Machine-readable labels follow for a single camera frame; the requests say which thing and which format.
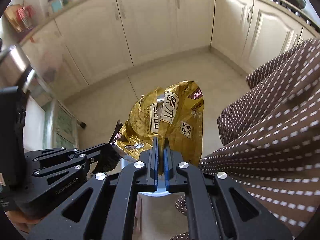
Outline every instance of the gold plastic packaging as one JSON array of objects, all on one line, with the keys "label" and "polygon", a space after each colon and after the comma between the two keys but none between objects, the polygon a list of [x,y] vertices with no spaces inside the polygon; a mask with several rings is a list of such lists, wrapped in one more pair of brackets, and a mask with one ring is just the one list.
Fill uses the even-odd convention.
[{"label": "gold plastic packaging", "polygon": [[199,86],[183,81],[167,89],[156,88],[136,102],[111,145],[126,160],[139,159],[140,152],[159,142],[159,172],[163,172],[165,138],[170,148],[182,153],[183,160],[198,166],[202,153],[204,99]]}]

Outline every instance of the human hand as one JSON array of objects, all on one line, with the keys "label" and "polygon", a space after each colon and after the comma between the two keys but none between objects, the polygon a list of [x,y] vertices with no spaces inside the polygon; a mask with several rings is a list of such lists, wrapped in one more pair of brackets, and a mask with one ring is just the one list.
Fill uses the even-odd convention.
[{"label": "human hand", "polygon": [[23,232],[29,232],[28,225],[34,225],[41,221],[41,219],[30,219],[21,210],[13,210],[5,212],[12,224]]}]

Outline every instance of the beige floor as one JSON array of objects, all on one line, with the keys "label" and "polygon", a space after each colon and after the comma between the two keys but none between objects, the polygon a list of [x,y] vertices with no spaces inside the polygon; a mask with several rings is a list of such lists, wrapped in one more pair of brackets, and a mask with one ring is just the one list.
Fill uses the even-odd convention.
[{"label": "beige floor", "polygon": [[[203,153],[205,156],[222,146],[217,127],[221,111],[249,88],[240,76],[215,54],[197,52],[161,64],[138,68],[102,83],[97,89],[68,102],[69,110],[87,124],[79,131],[80,147],[108,142],[117,120],[125,122],[140,95],[153,88],[168,87],[183,80],[194,80],[204,95]],[[142,196],[142,231],[134,239],[169,240],[188,230],[187,219],[175,210],[175,195]]]}]

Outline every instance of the silver screw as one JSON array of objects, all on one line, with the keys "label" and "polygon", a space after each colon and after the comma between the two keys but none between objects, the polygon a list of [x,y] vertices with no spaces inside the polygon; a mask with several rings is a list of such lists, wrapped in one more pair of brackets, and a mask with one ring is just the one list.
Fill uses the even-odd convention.
[{"label": "silver screw", "polygon": [[141,162],[141,161],[137,161],[134,163],[134,166],[137,168],[137,169],[140,169],[144,166],[144,163]]},{"label": "silver screw", "polygon": [[189,167],[189,163],[186,163],[186,162],[181,162],[178,164],[180,168],[182,169],[186,169]]},{"label": "silver screw", "polygon": [[104,172],[98,172],[96,174],[96,179],[97,180],[104,180],[106,178],[106,174]]},{"label": "silver screw", "polygon": [[225,179],[227,176],[228,176],[228,175],[227,175],[225,172],[223,172],[223,171],[219,171],[219,172],[217,173],[217,177],[218,177],[219,179]]}]

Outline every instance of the white cabinet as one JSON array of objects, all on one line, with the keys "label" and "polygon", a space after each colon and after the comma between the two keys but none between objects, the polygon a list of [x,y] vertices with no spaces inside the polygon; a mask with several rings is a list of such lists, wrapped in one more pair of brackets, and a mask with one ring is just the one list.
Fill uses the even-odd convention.
[{"label": "white cabinet", "polygon": [[132,67],[116,0],[89,0],[55,20],[89,85]]},{"label": "white cabinet", "polygon": [[255,0],[241,67],[248,73],[298,43],[302,25],[271,5]]},{"label": "white cabinet", "polygon": [[253,0],[216,0],[211,46],[239,65]]},{"label": "white cabinet", "polygon": [[314,37],[315,36],[310,31],[308,31],[305,27],[303,27],[302,28],[302,32],[301,32],[301,36],[300,36],[300,39],[299,39],[299,43],[301,43],[303,41],[306,41],[308,39],[312,39]]},{"label": "white cabinet", "polygon": [[210,46],[214,0],[176,0],[179,51]]},{"label": "white cabinet", "polygon": [[134,65],[177,51],[174,0],[117,0]]},{"label": "white cabinet", "polygon": [[35,33],[22,49],[58,99],[64,100],[88,86],[54,21]]}]

